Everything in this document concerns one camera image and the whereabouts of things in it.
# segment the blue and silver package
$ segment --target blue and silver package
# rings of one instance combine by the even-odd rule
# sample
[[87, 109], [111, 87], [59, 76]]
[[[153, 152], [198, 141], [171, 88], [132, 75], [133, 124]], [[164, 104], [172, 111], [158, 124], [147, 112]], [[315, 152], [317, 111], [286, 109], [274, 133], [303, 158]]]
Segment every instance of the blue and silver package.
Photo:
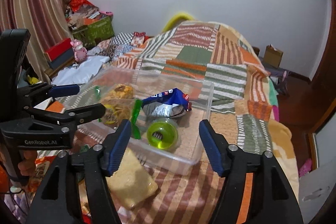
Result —
[[146, 116], [177, 118], [191, 110], [189, 95], [175, 88], [142, 100]]

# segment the pink slipper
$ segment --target pink slipper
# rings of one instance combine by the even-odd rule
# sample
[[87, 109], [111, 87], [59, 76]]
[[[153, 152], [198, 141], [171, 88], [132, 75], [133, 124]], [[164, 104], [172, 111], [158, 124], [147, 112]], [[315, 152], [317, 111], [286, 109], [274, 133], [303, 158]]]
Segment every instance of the pink slipper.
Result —
[[299, 170], [299, 178], [303, 177], [304, 175], [308, 174], [311, 171], [313, 162], [311, 159], [307, 159], [304, 165]]

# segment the green storage box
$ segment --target green storage box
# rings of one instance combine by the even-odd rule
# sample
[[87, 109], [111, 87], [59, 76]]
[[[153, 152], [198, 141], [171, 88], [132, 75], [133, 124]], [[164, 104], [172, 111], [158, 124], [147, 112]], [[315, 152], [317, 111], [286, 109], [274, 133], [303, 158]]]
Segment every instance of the green storage box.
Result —
[[83, 42], [84, 47], [95, 47], [99, 42], [114, 36], [111, 17], [104, 17], [90, 25], [81, 26], [72, 31], [72, 35]]

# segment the pink stuffed toy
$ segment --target pink stuffed toy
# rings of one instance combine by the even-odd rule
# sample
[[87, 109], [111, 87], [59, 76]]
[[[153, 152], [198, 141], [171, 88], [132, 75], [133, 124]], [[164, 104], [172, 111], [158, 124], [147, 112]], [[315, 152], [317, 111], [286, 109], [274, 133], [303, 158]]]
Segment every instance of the pink stuffed toy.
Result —
[[75, 39], [70, 42], [73, 52], [75, 53], [75, 60], [78, 63], [82, 63], [87, 58], [87, 50], [83, 47], [83, 43], [80, 40]]

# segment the green plastic cup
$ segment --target green plastic cup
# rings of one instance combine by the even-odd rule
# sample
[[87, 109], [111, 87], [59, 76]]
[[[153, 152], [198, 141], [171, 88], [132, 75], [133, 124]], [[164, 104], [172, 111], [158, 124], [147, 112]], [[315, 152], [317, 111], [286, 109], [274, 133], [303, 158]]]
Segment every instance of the green plastic cup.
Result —
[[151, 146], [161, 150], [172, 148], [179, 139], [179, 132], [168, 120], [154, 121], [147, 129], [147, 139]]

